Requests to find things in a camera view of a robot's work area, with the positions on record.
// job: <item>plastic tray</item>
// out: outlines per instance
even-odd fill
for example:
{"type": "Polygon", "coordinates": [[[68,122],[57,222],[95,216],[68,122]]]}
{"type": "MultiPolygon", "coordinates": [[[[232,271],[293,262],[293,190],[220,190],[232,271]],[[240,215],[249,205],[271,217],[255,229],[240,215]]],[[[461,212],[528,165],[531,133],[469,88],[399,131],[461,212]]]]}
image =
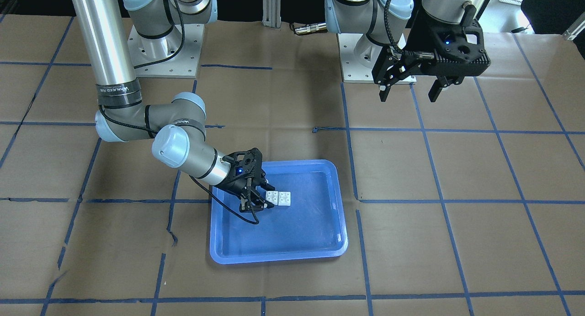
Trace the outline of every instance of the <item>plastic tray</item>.
{"type": "MultiPolygon", "coordinates": [[[[300,160],[263,162],[262,169],[276,190],[291,192],[291,205],[257,212],[260,224],[251,225],[213,200],[211,258],[220,264],[234,264],[345,253],[349,242],[335,166],[327,160],[300,160]]],[[[215,187],[213,193],[238,210],[237,197],[215,187]]],[[[251,214],[243,215],[253,220],[251,214]]]]}

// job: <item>cable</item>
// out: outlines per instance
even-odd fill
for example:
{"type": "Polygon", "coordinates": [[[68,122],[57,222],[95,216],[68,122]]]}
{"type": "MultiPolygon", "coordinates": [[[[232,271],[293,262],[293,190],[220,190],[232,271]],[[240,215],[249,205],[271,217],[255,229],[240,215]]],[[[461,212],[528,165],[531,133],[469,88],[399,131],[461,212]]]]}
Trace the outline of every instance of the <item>cable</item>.
{"type": "Polygon", "coordinates": [[[132,125],[132,124],[127,124],[127,123],[123,123],[123,122],[120,122],[120,121],[116,121],[116,120],[114,120],[113,118],[111,118],[111,117],[107,116],[106,112],[104,111],[104,107],[103,107],[103,106],[101,106],[101,105],[98,105],[98,106],[99,106],[99,108],[100,108],[100,113],[102,114],[102,116],[103,116],[103,117],[104,117],[106,120],[110,121],[111,123],[118,124],[118,125],[122,125],[122,126],[125,126],[125,127],[130,127],[130,128],[132,128],[132,129],[138,129],[138,130],[142,130],[142,131],[150,132],[150,133],[152,133],[153,135],[155,135],[155,134],[159,133],[158,131],[155,131],[155,130],[148,129],[148,128],[146,128],[146,127],[141,127],[141,126],[137,126],[137,125],[132,125]]]}
{"type": "Polygon", "coordinates": [[[390,11],[390,2],[392,0],[386,0],[386,4],[384,5],[384,28],[386,28],[386,35],[388,35],[388,40],[390,41],[390,46],[399,54],[404,54],[404,51],[399,48],[399,45],[396,43],[394,38],[392,37],[392,32],[390,31],[390,24],[388,20],[388,12],[390,11]]]}
{"type": "MultiPolygon", "coordinates": [[[[163,0],[163,1],[165,3],[167,3],[167,4],[169,3],[169,0],[163,0]]],[[[185,45],[185,23],[184,23],[183,18],[182,18],[182,11],[179,8],[179,2],[178,2],[178,0],[173,0],[173,2],[175,4],[175,8],[177,8],[177,14],[179,16],[179,21],[181,22],[181,44],[177,48],[177,51],[175,51],[174,54],[171,54],[167,58],[164,58],[164,59],[161,59],[161,60],[155,60],[154,62],[150,62],[150,63],[136,65],[136,66],[134,66],[134,69],[143,68],[145,66],[150,66],[150,65],[156,65],[156,64],[160,64],[160,63],[166,62],[167,60],[171,60],[172,58],[174,58],[175,56],[177,56],[177,54],[181,51],[182,47],[185,45]]]]}
{"type": "Polygon", "coordinates": [[[219,204],[221,204],[221,206],[223,206],[226,210],[228,210],[234,216],[240,218],[241,220],[246,221],[248,224],[257,225],[260,223],[260,221],[258,220],[258,217],[255,214],[255,210],[253,208],[251,209],[251,213],[252,213],[252,216],[254,217],[255,221],[251,221],[251,220],[244,218],[243,216],[240,216],[240,214],[238,214],[234,210],[230,209],[229,206],[225,205],[225,203],[223,203],[222,201],[219,200],[219,198],[217,198],[215,195],[213,195],[213,193],[209,189],[205,188],[205,186],[203,186],[201,183],[199,183],[199,181],[197,181],[197,179],[195,179],[195,177],[193,177],[193,176],[189,176],[189,177],[191,178],[191,180],[193,180],[194,183],[196,183],[199,187],[201,187],[201,189],[203,189],[209,195],[211,195],[211,197],[214,200],[216,200],[219,204]]]}

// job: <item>metal mounting plate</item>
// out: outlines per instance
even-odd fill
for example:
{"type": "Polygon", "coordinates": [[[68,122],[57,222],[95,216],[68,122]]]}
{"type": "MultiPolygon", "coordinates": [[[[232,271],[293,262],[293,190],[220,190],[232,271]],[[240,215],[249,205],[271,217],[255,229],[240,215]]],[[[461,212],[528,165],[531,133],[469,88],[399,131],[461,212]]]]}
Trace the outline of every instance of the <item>metal mounting plate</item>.
{"type": "MultiPolygon", "coordinates": [[[[362,65],[358,60],[353,49],[355,49],[357,41],[363,34],[343,33],[338,34],[339,41],[339,57],[341,58],[341,70],[343,74],[343,82],[345,83],[374,83],[372,79],[372,69],[362,65]]],[[[404,35],[401,35],[399,40],[399,47],[404,47],[406,40],[404,35]]],[[[416,83],[416,77],[404,79],[397,84],[411,84],[416,83]]]]}
{"type": "MultiPolygon", "coordinates": [[[[203,43],[203,24],[186,24],[185,25],[185,45],[181,52],[171,60],[160,64],[146,66],[136,69],[137,77],[170,77],[176,79],[195,79],[197,77],[197,68],[199,68],[199,57],[201,56],[201,45],[203,43]]],[[[128,48],[130,49],[130,58],[136,66],[151,62],[152,59],[145,58],[140,51],[138,33],[134,27],[128,37],[128,48]]]]}

